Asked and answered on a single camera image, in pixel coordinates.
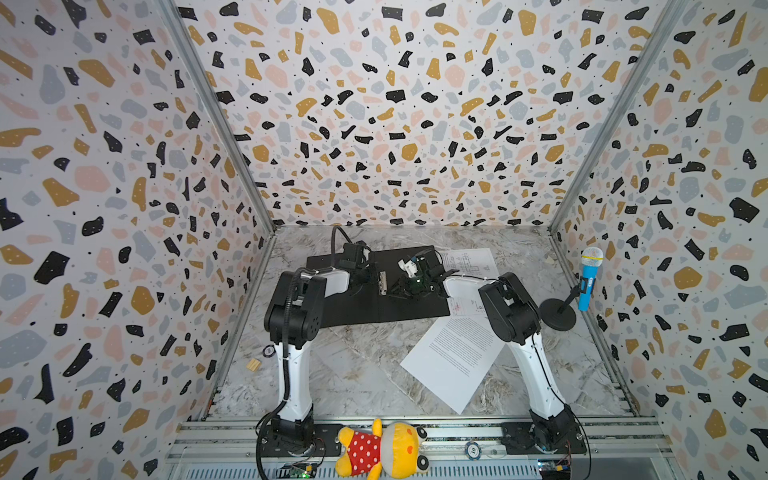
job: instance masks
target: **microphone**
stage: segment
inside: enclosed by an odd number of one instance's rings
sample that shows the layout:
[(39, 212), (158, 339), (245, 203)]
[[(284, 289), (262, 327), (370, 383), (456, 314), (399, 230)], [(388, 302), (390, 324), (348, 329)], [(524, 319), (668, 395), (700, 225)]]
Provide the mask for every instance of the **microphone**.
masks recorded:
[(598, 267), (603, 263), (603, 250), (597, 247), (587, 247), (581, 252), (581, 264), (584, 269), (579, 280), (578, 309), (586, 312), (589, 308), (589, 300), (592, 297), (594, 278), (598, 275)]

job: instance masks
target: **plush toy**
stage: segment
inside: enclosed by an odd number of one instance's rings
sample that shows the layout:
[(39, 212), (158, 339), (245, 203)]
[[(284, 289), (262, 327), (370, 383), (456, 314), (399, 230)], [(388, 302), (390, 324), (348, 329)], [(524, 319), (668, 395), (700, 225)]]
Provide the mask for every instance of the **plush toy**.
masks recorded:
[(392, 478), (405, 478), (426, 473), (429, 462), (419, 455), (419, 443), (427, 438), (422, 427), (393, 423), (382, 430), (382, 421), (373, 423), (373, 434), (356, 432), (348, 427), (339, 430), (339, 441), (346, 447), (336, 462), (336, 473), (342, 477), (368, 474), (378, 480), (382, 469)]

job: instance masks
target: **silver microphone grille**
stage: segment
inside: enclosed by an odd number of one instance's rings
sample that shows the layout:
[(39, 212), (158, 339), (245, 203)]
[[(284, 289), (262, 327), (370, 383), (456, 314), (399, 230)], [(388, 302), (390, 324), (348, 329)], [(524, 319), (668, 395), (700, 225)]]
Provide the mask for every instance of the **silver microphone grille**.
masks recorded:
[(581, 252), (581, 263), (587, 266), (600, 266), (603, 263), (603, 250), (587, 247)]

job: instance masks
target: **patterned backdrop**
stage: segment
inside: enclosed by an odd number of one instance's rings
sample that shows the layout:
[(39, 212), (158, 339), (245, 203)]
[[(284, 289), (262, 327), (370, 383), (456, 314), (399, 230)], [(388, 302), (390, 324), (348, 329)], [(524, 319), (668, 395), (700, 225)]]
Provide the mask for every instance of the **patterned backdrop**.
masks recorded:
[(557, 233), (689, 478), (768, 478), (767, 8), (691, 2)]
[(258, 263), (184, 64), (129, 3), (0, 3), (0, 477), (157, 478)]
[(547, 224), (664, 2), (179, 0), (278, 224)]

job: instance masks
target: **marble table surface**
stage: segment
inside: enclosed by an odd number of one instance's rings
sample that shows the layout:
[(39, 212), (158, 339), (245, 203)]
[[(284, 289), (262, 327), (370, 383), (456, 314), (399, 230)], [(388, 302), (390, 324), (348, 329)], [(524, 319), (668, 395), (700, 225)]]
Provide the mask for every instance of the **marble table surface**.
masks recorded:
[[(434, 245), (437, 250), (490, 248), (499, 273), (518, 275), (534, 301), (568, 295), (568, 283), (547, 231), (519, 227), (346, 227), (353, 241), (374, 250)], [(266, 307), (280, 274), (305, 266), (306, 258), (330, 252), (330, 227), (282, 227), (253, 302), (220, 393), (209, 417), (261, 417), (277, 405), (277, 356), (265, 358), (270, 344), (264, 330)], [(337, 243), (343, 238), (337, 235)], [(310, 391), (315, 416), (457, 415), (400, 362), (435, 321), (404, 322), (321, 329), (313, 341)], [(558, 332), (542, 325), (545, 352), (555, 381), (577, 415), (631, 415), (619, 398), (594, 346), (584, 319)], [(256, 372), (251, 359), (262, 362)], [(509, 348), (498, 355), (463, 415), (528, 415), (528, 394)]]

